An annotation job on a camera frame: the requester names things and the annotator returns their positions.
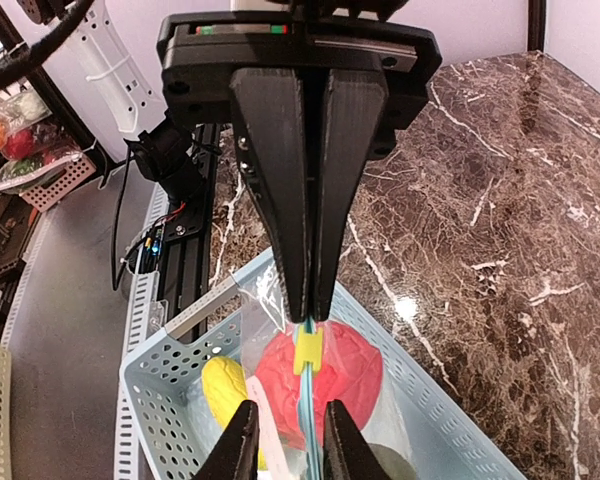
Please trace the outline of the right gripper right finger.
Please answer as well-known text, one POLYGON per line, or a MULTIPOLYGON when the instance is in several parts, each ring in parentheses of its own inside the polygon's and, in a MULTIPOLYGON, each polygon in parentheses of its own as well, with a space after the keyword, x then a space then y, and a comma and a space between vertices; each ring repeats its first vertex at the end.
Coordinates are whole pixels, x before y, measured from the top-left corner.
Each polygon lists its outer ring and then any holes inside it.
POLYGON ((388 478, 340 400, 327 403, 324 422, 323 476, 325 479, 388 478))

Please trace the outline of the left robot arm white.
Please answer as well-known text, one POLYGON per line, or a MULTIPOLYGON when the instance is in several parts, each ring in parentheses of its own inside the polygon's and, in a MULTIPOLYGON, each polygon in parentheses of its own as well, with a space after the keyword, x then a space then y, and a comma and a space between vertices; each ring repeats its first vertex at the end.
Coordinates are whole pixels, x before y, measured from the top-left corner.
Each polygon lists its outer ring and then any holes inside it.
POLYGON ((365 164, 427 103, 442 57, 435 36, 391 22, 397 1, 266 1, 260 9, 167 17, 162 88, 143 78, 101 1, 36 2, 51 25, 0 68, 0 89, 76 46, 144 175, 176 200, 201 177, 193 130, 228 123, 243 180, 283 279, 288 321, 330 311, 344 228, 365 164))

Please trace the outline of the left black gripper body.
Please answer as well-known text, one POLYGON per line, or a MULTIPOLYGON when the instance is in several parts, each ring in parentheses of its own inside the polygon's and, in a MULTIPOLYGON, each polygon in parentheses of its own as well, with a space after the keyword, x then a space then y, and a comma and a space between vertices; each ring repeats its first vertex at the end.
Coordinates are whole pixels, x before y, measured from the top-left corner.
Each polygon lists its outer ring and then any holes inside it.
POLYGON ((428 30, 343 16, 176 14, 162 22, 157 52, 169 115, 189 130, 230 122, 229 83, 241 68, 293 69, 302 79, 321 79, 332 69, 382 72, 389 97, 371 160, 395 148, 397 131, 424 108, 427 85, 442 63, 428 30))

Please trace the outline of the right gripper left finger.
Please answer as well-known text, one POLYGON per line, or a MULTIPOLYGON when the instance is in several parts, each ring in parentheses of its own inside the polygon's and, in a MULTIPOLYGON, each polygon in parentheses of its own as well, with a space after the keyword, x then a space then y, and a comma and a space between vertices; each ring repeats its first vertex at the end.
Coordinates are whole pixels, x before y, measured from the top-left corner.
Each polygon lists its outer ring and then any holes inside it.
POLYGON ((259 412, 252 400, 244 400, 201 468, 195 480, 253 480, 258 476, 259 412))

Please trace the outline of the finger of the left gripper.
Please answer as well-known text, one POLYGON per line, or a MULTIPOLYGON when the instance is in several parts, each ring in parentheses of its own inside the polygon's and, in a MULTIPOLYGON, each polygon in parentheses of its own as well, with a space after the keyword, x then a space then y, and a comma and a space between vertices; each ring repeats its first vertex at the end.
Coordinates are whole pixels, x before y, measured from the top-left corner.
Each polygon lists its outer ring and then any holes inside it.
POLYGON ((308 304, 308 203, 301 80, 292 69, 240 68, 229 84, 245 182, 283 279, 288 320, 308 304))
POLYGON ((385 105, 382 72, 329 72, 312 193, 310 314, 315 320, 329 316, 347 216, 385 105))

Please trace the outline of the red raspberry toy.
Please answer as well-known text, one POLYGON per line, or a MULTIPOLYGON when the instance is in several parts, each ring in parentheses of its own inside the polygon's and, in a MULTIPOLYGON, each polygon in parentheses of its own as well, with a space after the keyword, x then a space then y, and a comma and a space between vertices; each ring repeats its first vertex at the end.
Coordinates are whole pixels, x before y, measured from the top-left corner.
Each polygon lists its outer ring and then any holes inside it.
MULTIPOLYGON (((383 382, 380 351, 354 328, 334 320, 319 325, 323 332, 321 370, 313 378, 317 437, 323 440, 327 403, 340 400, 362 430, 375 409, 383 382)), ((255 370, 269 400, 282 442, 305 446, 299 426, 300 377, 293 372, 295 345, 291 334, 279 333, 263 351, 255 370)))

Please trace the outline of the light blue plastic basket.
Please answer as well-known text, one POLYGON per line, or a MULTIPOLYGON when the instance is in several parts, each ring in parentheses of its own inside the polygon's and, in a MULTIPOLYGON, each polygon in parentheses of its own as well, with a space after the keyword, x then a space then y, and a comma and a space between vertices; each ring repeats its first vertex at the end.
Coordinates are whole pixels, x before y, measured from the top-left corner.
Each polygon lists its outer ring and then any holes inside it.
POLYGON ((382 460, 419 479, 520 477, 344 287, 310 333, 289 322, 270 251, 138 346, 120 380, 157 479, 194 477, 244 400, 260 409, 264 478, 314 477, 332 401, 382 460))

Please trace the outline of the green round fruit toy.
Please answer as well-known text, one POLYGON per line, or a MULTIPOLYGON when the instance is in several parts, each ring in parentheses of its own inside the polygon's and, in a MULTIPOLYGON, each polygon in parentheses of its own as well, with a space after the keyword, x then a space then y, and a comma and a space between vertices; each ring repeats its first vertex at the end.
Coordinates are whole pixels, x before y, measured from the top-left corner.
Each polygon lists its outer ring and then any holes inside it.
POLYGON ((380 444, 370 444, 369 447, 391 480, 418 479, 414 467, 395 450, 380 444))

